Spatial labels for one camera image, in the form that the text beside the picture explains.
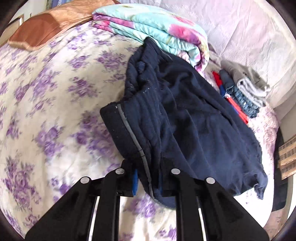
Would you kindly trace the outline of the folded grey sweatpants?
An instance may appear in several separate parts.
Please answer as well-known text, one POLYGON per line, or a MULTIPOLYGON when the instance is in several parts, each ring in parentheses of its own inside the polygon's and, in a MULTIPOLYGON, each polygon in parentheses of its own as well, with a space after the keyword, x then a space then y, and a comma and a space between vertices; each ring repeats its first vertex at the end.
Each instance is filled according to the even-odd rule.
POLYGON ((238 89, 256 106, 262 108, 266 105, 266 97, 270 92, 270 86, 260 75, 249 66, 222 60, 221 67, 232 77, 238 89))

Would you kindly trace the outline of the navy blue pants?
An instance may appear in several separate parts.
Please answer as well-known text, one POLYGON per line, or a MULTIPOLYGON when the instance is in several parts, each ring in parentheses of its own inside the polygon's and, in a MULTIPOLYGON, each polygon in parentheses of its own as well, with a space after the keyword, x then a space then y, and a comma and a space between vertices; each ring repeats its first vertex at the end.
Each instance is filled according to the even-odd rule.
POLYGON ((254 189, 262 199, 267 175, 253 131, 185 60, 152 38, 130 57, 125 92, 100 115, 120 154, 134 163, 145 192, 167 208, 166 172, 213 177, 233 196, 254 189))

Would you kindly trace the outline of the brown satin pillow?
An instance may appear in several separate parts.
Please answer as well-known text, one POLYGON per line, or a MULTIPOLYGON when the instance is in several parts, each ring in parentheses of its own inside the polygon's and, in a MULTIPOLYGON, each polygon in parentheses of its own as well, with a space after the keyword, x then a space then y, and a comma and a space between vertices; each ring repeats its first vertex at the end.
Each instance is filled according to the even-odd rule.
POLYGON ((26 20, 8 39, 8 44, 35 51, 70 28, 92 20, 92 13, 97 8, 118 3, 110 0, 76 0, 57 6, 26 20))

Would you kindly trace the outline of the folded blue jeans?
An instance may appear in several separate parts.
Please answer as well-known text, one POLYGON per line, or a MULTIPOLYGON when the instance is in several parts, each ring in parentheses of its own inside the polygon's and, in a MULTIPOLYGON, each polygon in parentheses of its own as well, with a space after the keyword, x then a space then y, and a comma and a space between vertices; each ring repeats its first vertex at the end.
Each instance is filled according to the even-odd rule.
POLYGON ((250 101, 236 86, 233 79, 226 70, 220 70, 219 75, 221 77, 223 86, 226 93, 229 94, 234 101, 239 105, 241 110, 249 117, 255 118, 259 113, 259 107, 250 101))

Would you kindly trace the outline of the white lace headboard cover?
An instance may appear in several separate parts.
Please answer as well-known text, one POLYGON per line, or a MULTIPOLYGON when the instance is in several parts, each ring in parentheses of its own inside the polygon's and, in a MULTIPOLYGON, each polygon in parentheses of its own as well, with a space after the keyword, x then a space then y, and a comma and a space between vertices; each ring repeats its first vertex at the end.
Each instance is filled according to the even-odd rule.
POLYGON ((177 13, 206 32, 224 59, 252 67, 271 87, 273 108, 295 104, 295 38, 267 1, 140 1, 177 13))

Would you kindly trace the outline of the floral turquoise folded quilt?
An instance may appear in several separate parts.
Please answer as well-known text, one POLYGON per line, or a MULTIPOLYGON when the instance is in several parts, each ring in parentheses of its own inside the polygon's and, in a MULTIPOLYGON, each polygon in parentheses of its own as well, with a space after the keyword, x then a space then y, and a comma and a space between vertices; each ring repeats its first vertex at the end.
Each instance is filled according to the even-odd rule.
POLYGON ((146 4, 114 4, 96 9, 92 16, 94 27, 141 43, 150 37, 161 50, 184 59, 198 72, 208 65, 206 32, 175 13, 146 4))

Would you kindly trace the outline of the beige checked curtain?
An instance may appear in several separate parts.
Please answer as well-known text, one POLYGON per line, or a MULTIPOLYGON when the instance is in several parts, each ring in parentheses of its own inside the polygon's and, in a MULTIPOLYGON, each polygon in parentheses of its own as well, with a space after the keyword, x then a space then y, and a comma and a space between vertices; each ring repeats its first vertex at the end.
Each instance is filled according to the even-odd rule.
POLYGON ((278 167, 281 173, 281 180, 296 173, 296 136, 291 137, 279 147, 278 167))

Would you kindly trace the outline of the red blue folded garment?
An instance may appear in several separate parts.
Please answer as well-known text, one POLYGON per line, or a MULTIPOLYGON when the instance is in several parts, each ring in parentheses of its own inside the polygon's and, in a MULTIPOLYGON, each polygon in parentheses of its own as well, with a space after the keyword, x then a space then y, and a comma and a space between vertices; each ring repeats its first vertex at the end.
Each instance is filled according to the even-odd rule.
POLYGON ((220 95, 225 100, 227 100, 227 102, 232 106, 232 108, 239 115, 241 120, 243 120, 243 122, 247 125, 248 124, 248 116, 241 110, 240 106, 234 101, 234 99, 226 92, 220 75, 215 71, 212 71, 212 74, 213 74, 214 80, 219 88, 220 95))

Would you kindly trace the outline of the purple floral bedspread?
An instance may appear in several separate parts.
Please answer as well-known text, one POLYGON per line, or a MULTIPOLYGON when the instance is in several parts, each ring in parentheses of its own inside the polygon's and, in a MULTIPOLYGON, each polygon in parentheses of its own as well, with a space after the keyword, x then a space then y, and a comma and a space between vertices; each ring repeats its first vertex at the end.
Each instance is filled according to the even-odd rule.
POLYGON ((99 111, 139 45, 85 23, 34 52, 1 47, 1 211, 21 237, 81 177, 120 166, 99 111))

